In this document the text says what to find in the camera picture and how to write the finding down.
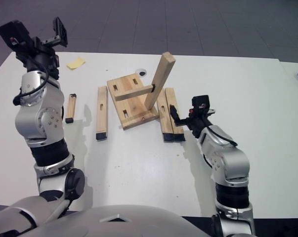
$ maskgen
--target wooden stick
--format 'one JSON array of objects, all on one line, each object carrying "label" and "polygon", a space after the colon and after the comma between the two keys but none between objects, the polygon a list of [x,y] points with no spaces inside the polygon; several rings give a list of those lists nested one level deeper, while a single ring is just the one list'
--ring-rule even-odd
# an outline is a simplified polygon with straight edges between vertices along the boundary
[{"label": "wooden stick", "polygon": [[162,54],[159,65],[151,83],[152,85],[155,85],[154,91],[147,95],[144,102],[144,105],[148,110],[153,108],[164,86],[164,83],[173,68],[174,63],[175,58],[169,52],[165,52]]},{"label": "wooden stick", "polygon": [[98,88],[97,94],[97,119],[96,119],[96,140],[107,138],[108,125],[108,98],[107,86]]},{"label": "wooden stick", "polygon": [[65,117],[66,123],[74,122],[75,104],[76,104],[76,94],[70,94],[69,103],[68,103],[68,107],[67,107],[67,114]]},{"label": "wooden stick", "polygon": [[[166,95],[167,102],[168,102],[168,108],[170,107],[170,105],[174,105],[177,110],[177,113],[179,113],[174,89],[173,88],[165,88],[165,95]],[[177,142],[185,141],[183,127],[182,126],[176,127],[174,120],[172,118],[170,120],[172,123],[174,140]]]},{"label": "wooden stick", "polygon": [[132,97],[136,97],[139,95],[151,93],[152,90],[153,90],[153,85],[147,85],[144,87],[128,90],[126,92],[122,92],[122,93],[120,92],[120,93],[115,94],[115,100],[121,101],[121,100],[130,99]]},{"label": "wooden stick", "polygon": [[165,96],[165,91],[162,89],[158,99],[158,110],[160,115],[160,124],[161,124],[161,131],[163,135],[163,140],[166,142],[174,141],[174,133],[170,118],[169,107],[167,103],[167,98]]}]

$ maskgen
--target cable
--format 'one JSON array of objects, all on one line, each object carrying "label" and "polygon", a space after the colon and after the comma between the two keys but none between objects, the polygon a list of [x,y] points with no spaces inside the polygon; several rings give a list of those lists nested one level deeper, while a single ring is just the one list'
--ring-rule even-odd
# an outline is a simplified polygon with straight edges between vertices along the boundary
[{"label": "cable", "polygon": [[29,91],[27,93],[20,93],[19,95],[16,95],[15,98],[13,99],[13,104],[14,105],[20,105],[20,99],[24,96],[27,95],[31,95],[37,91],[39,91],[40,89],[42,89],[45,84],[47,83],[48,79],[49,79],[49,72],[48,70],[45,68],[44,65],[42,65],[41,63],[37,62],[36,60],[32,59],[31,57],[28,58],[33,64],[35,64],[38,68],[41,68],[44,73],[45,73],[45,78],[40,77],[41,79],[44,79],[44,81],[34,90]]},{"label": "cable", "polygon": [[204,160],[205,162],[207,163],[207,165],[210,167],[210,168],[213,168],[213,166],[208,162],[208,160],[206,160],[206,156],[203,154],[203,157],[204,157]]},{"label": "cable", "polygon": [[224,141],[229,142],[232,146],[235,146],[235,147],[238,146],[238,143],[236,143],[235,141],[232,141],[232,140],[230,140],[230,139],[228,139],[228,138],[225,138],[225,137],[223,137],[223,136],[220,136],[218,133],[216,133],[215,131],[213,131],[213,130],[209,127],[209,125],[207,125],[207,123],[204,121],[204,118],[203,118],[203,117],[201,117],[201,119],[202,119],[202,121],[203,121],[205,127],[208,128],[209,131],[210,131],[212,134],[216,135],[217,137],[221,138],[221,139],[224,140]]}]

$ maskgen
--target sticky note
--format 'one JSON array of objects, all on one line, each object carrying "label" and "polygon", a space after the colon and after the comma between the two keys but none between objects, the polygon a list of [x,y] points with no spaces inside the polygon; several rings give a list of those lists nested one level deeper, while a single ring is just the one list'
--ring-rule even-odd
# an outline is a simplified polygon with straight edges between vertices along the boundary
[{"label": "sticky note", "polygon": [[75,60],[73,63],[68,63],[66,66],[73,70],[75,68],[78,68],[79,66],[83,65],[85,63],[85,60],[83,58],[78,57],[77,60]]}]

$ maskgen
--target wooden plank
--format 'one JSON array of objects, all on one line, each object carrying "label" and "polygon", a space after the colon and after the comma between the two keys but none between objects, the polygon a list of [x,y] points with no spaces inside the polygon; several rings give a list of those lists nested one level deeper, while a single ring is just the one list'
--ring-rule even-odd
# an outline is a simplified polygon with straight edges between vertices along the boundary
[{"label": "wooden plank", "polygon": [[157,104],[158,104],[158,111],[160,116],[160,124],[161,124],[163,140],[166,142],[171,142],[174,140],[174,134],[173,134],[168,102],[165,96],[164,89],[162,89],[157,99]]},{"label": "wooden plank", "polygon": [[[166,95],[167,102],[168,102],[168,108],[170,107],[170,105],[174,105],[176,110],[177,110],[177,113],[179,114],[174,89],[173,88],[165,88],[165,95]],[[174,120],[172,118],[170,120],[171,120],[171,123],[172,123],[172,128],[173,128],[173,133],[174,133],[174,140],[177,141],[177,142],[185,141],[183,127],[182,126],[176,127],[175,123],[174,123]]]},{"label": "wooden plank", "polygon": [[136,88],[136,89],[129,90],[126,92],[116,93],[115,100],[121,101],[121,100],[126,100],[126,99],[129,99],[132,97],[136,97],[139,95],[148,94],[148,93],[152,92],[152,89],[153,89],[153,85],[147,85],[147,86]]},{"label": "wooden plank", "polygon": [[169,52],[165,52],[162,54],[151,83],[152,85],[155,85],[155,89],[152,93],[147,95],[144,102],[144,105],[148,110],[153,108],[158,96],[160,95],[165,81],[168,79],[168,76],[173,68],[174,63],[175,58],[173,57],[173,55],[171,55]]},{"label": "wooden plank", "polygon": [[96,140],[107,138],[108,125],[108,96],[107,86],[98,88],[97,92],[97,120],[96,120]]},{"label": "wooden plank", "polygon": [[67,113],[65,117],[66,123],[74,122],[74,114],[75,114],[75,104],[76,104],[76,94],[69,95],[69,103],[67,107]]},{"label": "wooden plank", "polygon": [[143,124],[159,116],[154,107],[151,110],[147,110],[144,106],[146,95],[140,95],[122,101],[115,100],[116,93],[123,93],[143,87],[142,81],[137,74],[109,80],[107,81],[107,86],[123,129]]}]

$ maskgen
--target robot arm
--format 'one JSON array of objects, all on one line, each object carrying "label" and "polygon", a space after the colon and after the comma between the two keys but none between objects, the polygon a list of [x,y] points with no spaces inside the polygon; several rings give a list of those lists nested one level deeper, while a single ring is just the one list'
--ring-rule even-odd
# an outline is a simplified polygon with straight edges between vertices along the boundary
[{"label": "robot arm", "polygon": [[18,236],[56,220],[84,191],[84,173],[74,168],[75,157],[64,140],[64,95],[58,82],[58,57],[52,48],[67,45],[66,30],[59,18],[54,19],[53,28],[56,36],[41,41],[30,38],[19,21],[0,27],[1,37],[27,68],[20,94],[13,100],[20,105],[15,125],[36,160],[39,189],[39,196],[24,198],[0,211],[1,237]]},{"label": "robot arm", "polygon": [[255,235],[248,191],[249,160],[228,134],[208,120],[215,111],[209,109],[207,95],[194,97],[192,104],[194,108],[186,119],[179,119],[172,105],[170,114],[177,126],[187,125],[192,130],[205,161],[213,170],[211,178],[215,182],[217,211],[213,216],[215,236]]}]

